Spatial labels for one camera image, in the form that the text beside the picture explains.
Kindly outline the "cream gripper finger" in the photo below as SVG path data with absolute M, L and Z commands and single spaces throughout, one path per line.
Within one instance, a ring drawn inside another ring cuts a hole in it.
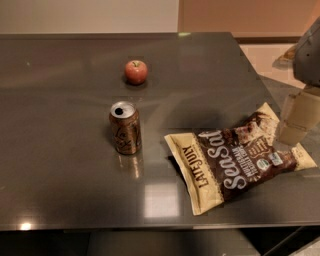
M 297 94 L 289 94 L 281 111 L 278 141 L 294 146 L 320 122 L 320 88 L 306 86 Z

